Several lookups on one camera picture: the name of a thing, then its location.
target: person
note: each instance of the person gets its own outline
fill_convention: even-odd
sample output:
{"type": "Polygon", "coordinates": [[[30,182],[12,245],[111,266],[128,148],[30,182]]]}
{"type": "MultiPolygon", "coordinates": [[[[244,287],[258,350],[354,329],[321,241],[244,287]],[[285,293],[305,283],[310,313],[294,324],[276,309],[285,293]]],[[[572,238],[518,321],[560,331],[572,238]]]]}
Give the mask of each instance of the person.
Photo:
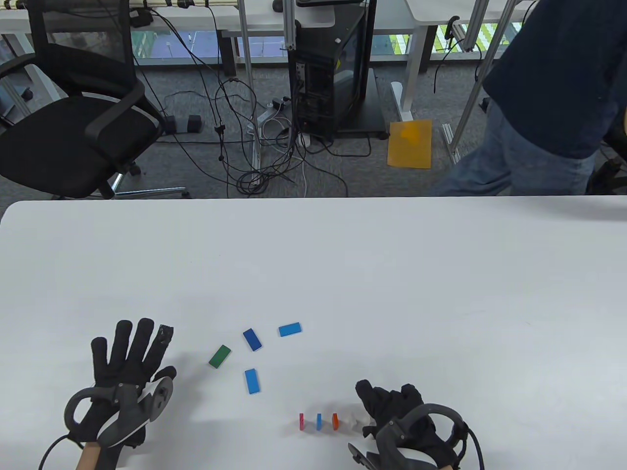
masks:
{"type": "Polygon", "coordinates": [[[483,84],[483,143],[432,196],[585,194],[627,104],[627,2],[539,0],[483,84]]]}

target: chair wheel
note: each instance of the chair wheel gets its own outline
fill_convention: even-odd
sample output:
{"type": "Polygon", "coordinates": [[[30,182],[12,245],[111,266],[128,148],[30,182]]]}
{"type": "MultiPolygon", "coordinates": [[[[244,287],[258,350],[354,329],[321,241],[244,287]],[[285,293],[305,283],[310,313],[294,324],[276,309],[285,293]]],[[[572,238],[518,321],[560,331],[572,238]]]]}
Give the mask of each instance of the chair wheel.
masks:
{"type": "Polygon", "coordinates": [[[142,174],[142,169],[138,165],[131,165],[129,168],[129,173],[131,176],[139,176],[142,174]]]}

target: chair armrest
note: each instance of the chair armrest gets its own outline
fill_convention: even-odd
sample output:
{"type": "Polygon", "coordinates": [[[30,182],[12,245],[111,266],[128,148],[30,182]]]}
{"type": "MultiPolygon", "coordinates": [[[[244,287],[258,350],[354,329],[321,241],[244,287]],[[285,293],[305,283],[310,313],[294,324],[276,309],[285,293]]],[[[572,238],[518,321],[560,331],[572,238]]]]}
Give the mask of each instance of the chair armrest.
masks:
{"type": "Polygon", "coordinates": [[[0,79],[35,62],[35,53],[15,57],[0,65],[0,79]]]}
{"type": "Polygon", "coordinates": [[[100,145],[98,142],[102,131],[105,130],[109,124],[122,116],[122,114],[131,109],[143,97],[144,84],[137,80],[137,83],[128,95],[123,97],[120,101],[111,106],[107,111],[103,112],[100,116],[91,121],[87,127],[85,127],[85,137],[87,138],[89,144],[92,147],[99,149],[100,145]]]}

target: chair seat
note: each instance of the chair seat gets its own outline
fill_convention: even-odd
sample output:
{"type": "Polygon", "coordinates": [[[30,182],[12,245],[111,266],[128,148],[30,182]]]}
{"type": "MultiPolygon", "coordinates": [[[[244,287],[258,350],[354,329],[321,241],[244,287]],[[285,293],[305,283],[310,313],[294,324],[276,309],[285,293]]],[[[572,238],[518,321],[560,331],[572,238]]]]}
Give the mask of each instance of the chair seat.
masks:
{"type": "MultiPolygon", "coordinates": [[[[93,150],[85,127],[115,102],[94,97],[55,101],[0,135],[0,174],[18,184],[65,197],[87,197],[116,173],[93,150]]],[[[103,149],[120,165],[159,137],[152,120],[133,109],[103,132],[103,149]]]]}

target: white cable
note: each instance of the white cable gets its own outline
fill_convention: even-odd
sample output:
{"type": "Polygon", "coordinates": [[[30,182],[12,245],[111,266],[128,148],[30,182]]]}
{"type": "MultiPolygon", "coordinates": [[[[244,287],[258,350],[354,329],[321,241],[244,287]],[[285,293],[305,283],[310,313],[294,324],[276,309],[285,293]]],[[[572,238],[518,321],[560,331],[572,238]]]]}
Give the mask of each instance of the white cable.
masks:
{"type": "MultiPolygon", "coordinates": [[[[261,136],[263,137],[263,140],[266,140],[266,141],[269,140],[268,137],[266,137],[266,124],[268,122],[270,122],[270,121],[278,122],[279,125],[281,126],[281,129],[285,130],[286,128],[283,127],[283,123],[280,121],[281,119],[283,119],[284,121],[287,122],[287,125],[288,125],[287,128],[289,128],[289,129],[292,128],[292,121],[290,121],[285,116],[279,116],[278,114],[280,112],[281,112],[281,110],[277,110],[277,112],[274,113],[274,115],[271,118],[266,119],[264,121],[264,123],[261,125],[261,136]]],[[[303,148],[305,148],[305,141],[303,139],[303,135],[300,134],[299,137],[300,137],[300,143],[303,145],[303,148]]],[[[268,145],[268,147],[273,148],[274,150],[276,150],[277,152],[279,152],[281,154],[285,154],[287,152],[286,150],[283,150],[281,147],[279,147],[279,146],[277,146],[275,144],[270,144],[270,145],[268,145]]],[[[301,169],[301,172],[303,174],[303,181],[305,183],[305,190],[303,192],[303,197],[307,197],[307,176],[305,176],[305,161],[303,159],[301,159],[299,157],[295,157],[295,156],[292,156],[292,158],[297,159],[297,160],[300,161],[300,169],[301,169]]]]}

